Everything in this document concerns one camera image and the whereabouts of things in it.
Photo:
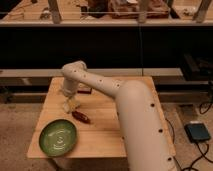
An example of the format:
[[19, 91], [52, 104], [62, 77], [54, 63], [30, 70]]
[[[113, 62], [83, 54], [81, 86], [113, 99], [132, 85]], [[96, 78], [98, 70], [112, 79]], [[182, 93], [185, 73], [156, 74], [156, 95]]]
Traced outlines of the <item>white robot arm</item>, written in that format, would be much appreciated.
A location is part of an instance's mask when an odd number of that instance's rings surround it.
[[74, 96], [83, 83], [115, 100], [130, 171], [177, 171], [152, 90], [144, 82], [89, 73], [83, 61], [65, 64], [61, 72], [65, 96]]

